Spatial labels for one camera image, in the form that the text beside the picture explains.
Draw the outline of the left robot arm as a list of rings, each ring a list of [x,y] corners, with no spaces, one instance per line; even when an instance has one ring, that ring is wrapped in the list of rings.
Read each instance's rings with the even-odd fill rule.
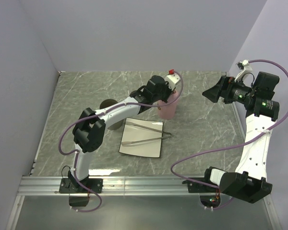
[[[71,188],[81,193],[88,187],[89,164],[92,152],[103,143],[105,130],[115,123],[133,115],[138,115],[153,107],[157,101],[168,102],[176,84],[168,77],[152,76],[146,85],[130,93],[121,102],[105,109],[83,110],[72,130],[75,150],[74,165],[68,173]]]

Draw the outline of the steel tongs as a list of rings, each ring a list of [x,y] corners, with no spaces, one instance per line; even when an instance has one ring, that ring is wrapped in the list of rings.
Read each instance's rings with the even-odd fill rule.
[[[129,126],[139,127],[139,128],[147,129],[147,130],[154,131],[154,132],[157,132],[157,133],[165,134],[165,136],[162,136],[162,137],[159,137],[159,138],[150,138],[150,139],[144,139],[144,140],[137,140],[137,141],[123,141],[123,142],[121,142],[121,145],[139,144],[139,143],[155,141],[155,140],[159,140],[159,139],[167,139],[167,138],[169,138],[169,136],[172,136],[172,133],[170,133],[170,132],[158,130],[158,129],[147,127],[147,126],[142,126],[142,125],[139,125],[139,124],[136,124],[136,123],[133,123],[133,122],[126,122],[125,124],[129,125]]]

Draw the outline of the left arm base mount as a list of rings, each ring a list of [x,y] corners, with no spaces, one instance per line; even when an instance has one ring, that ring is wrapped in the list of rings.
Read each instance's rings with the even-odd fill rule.
[[[81,183],[88,189],[100,194],[103,187],[103,179],[101,178],[86,178],[81,181]],[[80,186],[76,180],[72,177],[62,178],[59,187],[60,194],[83,194],[88,193],[88,191]]]

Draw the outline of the pink cylindrical container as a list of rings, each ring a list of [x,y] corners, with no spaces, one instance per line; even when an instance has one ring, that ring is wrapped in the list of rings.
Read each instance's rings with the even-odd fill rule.
[[[174,118],[179,100],[177,99],[174,103],[170,105],[169,103],[172,102],[174,99],[176,99],[178,94],[179,94],[178,91],[175,90],[169,97],[168,103],[165,103],[161,100],[157,102],[158,105],[157,113],[161,119],[170,120]]]

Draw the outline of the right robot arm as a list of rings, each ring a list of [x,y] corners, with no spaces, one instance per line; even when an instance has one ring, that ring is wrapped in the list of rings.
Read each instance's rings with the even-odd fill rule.
[[[233,77],[222,76],[215,86],[202,95],[212,102],[223,98],[225,104],[238,102],[246,109],[247,131],[240,162],[234,172],[209,167],[202,180],[203,188],[255,203],[272,192],[267,182],[266,159],[271,138],[269,127],[278,119],[279,103],[273,101],[277,75],[259,72],[254,84],[246,86]]]

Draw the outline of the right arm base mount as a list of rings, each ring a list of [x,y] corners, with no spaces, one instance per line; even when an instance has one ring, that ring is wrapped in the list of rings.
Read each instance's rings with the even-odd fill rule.
[[[205,179],[203,177],[190,177],[190,179],[204,182],[204,183],[207,183],[210,185],[216,185],[212,182],[209,182],[207,179]],[[219,192],[219,190],[214,188],[214,187],[210,187],[210,186],[200,184],[200,183],[195,183],[195,182],[192,182],[189,180],[184,180],[182,182],[182,184],[187,185],[188,193],[216,193],[216,192]]]

